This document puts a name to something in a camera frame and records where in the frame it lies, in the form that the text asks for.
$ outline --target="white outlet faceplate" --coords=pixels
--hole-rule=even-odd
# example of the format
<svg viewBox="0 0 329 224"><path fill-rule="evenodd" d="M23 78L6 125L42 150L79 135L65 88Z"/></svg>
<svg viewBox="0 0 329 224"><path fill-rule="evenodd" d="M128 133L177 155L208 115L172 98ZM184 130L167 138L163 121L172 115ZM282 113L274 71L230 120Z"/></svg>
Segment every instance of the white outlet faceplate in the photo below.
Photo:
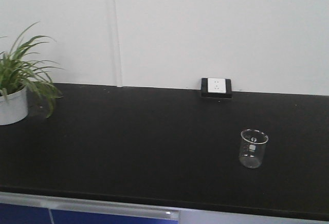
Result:
<svg viewBox="0 0 329 224"><path fill-rule="evenodd" d="M226 93L225 79L208 79L208 93Z"/></svg>

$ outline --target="potted plant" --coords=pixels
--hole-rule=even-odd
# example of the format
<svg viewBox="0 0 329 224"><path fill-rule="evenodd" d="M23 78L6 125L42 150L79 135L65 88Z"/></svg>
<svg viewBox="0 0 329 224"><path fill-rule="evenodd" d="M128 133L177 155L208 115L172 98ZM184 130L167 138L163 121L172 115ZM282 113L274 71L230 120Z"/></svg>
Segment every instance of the potted plant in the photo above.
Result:
<svg viewBox="0 0 329 224"><path fill-rule="evenodd" d="M23 42L24 33L35 24L27 27L18 36L8 52L0 53L0 125L12 124L27 116L27 90L35 93L39 99L44 98L47 101L47 118L53 113L55 98L60 95L48 74L48 69L58 67L45 65L54 63L53 61L23 60L24 56L36 53L30 52L33 47L47 43L38 40L50 38L36 35Z"/></svg>

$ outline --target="blue cabinet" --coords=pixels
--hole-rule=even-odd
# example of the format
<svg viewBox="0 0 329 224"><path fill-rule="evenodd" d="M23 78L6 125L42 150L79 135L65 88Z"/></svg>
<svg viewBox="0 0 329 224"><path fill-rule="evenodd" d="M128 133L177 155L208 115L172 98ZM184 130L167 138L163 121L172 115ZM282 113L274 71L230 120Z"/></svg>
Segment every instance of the blue cabinet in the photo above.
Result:
<svg viewBox="0 0 329 224"><path fill-rule="evenodd" d="M0 203L0 224L51 224L45 208Z"/></svg>
<svg viewBox="0 0 329 224"><path fill-rule="evenodd" d="M51 210L54 224L178 224L176 220Z"/></svg>

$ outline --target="white wall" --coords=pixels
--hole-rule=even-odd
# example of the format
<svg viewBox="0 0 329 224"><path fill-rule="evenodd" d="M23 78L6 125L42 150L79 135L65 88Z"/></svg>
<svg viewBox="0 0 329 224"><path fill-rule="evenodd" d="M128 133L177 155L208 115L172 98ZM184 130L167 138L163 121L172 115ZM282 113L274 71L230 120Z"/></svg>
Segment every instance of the white wall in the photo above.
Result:
<svg viewBox="0 0 329 224"><path fill-rule="evenodd" d="M116 0L123 85L329 95L329 0Z"/></svg>
<svg viewBox="0 0 329 224"><path fill-rule="evenodd" d="M111 1L0 0L0 51L41 21L56 82L121 85L121 64L124 86L329 95L329 0L115 0L121 58Z"/></svg>
<svg viewBox="0 0 329 224"><path fill-rule="evenodd" d="M113 46L105 0L0 0L0 51L33 22L28 35L57 40L36 48L38 59L53 60L65 70L52 73L55 82L115 85Z"/></svg>

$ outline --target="black countertop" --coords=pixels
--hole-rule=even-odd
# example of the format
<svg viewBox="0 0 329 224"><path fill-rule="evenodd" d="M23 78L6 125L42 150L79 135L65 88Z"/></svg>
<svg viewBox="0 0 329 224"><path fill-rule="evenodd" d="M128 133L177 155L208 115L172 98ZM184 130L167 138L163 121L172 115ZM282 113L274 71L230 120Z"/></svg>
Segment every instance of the black countertop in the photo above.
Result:
<svg viewBox="0 0 329 224"><path fill-rule="evenodd" d="M59 84L0 127L0 191L329 220L329 97ZM263 164L240 132L269 136Z"/></svg>

